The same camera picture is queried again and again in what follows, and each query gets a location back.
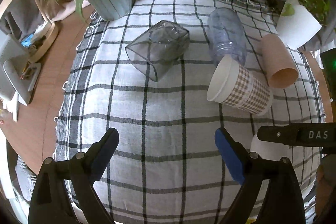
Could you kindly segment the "white frosted cup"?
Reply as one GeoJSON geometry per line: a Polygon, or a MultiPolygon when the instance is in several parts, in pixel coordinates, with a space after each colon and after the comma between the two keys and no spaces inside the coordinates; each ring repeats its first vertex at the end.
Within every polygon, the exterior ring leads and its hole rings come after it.
{"type": "Polygon", "coordinates": [[[255,135],[251,142],[251,152],[257,153],[263,159],[279,161],[288,156],[288,146],[280,143],[262,141],[255,135]]]}

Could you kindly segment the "pink plastic cup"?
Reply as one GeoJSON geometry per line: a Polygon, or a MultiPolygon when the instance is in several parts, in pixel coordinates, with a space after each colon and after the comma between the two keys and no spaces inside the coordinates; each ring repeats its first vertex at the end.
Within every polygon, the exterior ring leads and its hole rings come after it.
{"type": "Polygon", "coordinates": [[[285,44],[276,34],[261,39],[266,78],[272,88],[284,89],[296,82],[298,69],[285,44]]]}

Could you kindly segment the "houndstooth paper cup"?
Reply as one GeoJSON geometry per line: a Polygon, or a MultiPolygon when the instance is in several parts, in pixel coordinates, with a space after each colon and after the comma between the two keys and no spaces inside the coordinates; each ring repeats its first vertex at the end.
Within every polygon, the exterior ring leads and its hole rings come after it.
{"type": "Polygon", "coordinates": [[[225,55],[214,71],[207,100],[250,114],[264,115],[272,105],[273,93],[249,70],[225,55]]]}

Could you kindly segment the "clear bluish plastic cup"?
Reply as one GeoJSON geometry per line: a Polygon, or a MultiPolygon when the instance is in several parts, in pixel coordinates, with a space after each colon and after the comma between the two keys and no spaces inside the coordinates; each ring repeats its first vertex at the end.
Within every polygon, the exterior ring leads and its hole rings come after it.
{"type": "Polygon", "coordinates": [[[217,67],[225,55],[244,66],[247,58],[247,40],[243,24],[234,10],[217,8],[209,16],[207,24],[210,56],[217,67]]]}

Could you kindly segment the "smoky grey square cup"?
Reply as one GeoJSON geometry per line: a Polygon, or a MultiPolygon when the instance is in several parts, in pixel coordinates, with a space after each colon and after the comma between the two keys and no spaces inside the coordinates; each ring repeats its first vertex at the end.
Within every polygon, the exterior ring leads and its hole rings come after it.
{"type": "Polygon", "coordinates": [[[131,64],[157,83],[190,45],[190,32],[177,23],[161,20],[125,47],[131,64]]]}

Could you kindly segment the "white plant pot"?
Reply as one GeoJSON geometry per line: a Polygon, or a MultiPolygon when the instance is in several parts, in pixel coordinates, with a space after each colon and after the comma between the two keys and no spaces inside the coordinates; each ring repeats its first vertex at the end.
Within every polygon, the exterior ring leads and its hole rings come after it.
{"type": "Polygon", "coordinates": [[[276,31],[280,39],[297,50],[313,38],[322,25],[298,0],[286,0],[277,21],[276,31]]]}

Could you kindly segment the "green pothos plant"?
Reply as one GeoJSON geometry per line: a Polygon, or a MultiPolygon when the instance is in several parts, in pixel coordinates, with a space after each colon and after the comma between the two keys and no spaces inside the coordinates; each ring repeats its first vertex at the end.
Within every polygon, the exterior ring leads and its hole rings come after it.
{"type": "Polygon", "coordinates": [[[326,19],[330,11],[330,0],[295,0],[294,4],[288,3],[284,5],[281,16],[294,15],[294,5],[303,6],[320,25],[326,26],[326,19]]]}

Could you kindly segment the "checkered white black tablecloth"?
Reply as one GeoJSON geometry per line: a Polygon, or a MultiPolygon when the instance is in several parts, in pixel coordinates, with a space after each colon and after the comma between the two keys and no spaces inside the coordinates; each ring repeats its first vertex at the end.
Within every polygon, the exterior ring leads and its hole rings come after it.
{"type": "Polygon", "coordinates": [[[237,12],[247,40],[246,68],[266,83],[260,48],[276,31],[264,0],[134,0],[126,16],[108,22],[91,15],[68,81],[56,126],[54,159],[68,160],[115,128],[120,141],[94,189],[121,223],[218,223],[239,191],[214,142],[224,127],[249,149],[261,126],[325,120],[318,84],[306,57],[290,51],[298,80],[273,89],[273,103],[252,115],[207,100],[215,66],[207,20],[219,7],[237,12]],[[190,33],[184,56],[158,82],[139,72],[125,48],[168,20],[190,33]]]}

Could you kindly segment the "round wooden tray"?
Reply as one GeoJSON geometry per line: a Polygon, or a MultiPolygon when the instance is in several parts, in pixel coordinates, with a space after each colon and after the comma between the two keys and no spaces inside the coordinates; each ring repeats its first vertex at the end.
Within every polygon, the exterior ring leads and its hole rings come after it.
{"type": "Polygon", "coordinates": [[[58,33],[58,26],[54,22],[44,22],[36,29],[28,46],[29,63],[37,63],[47,53],[58,33]]]}

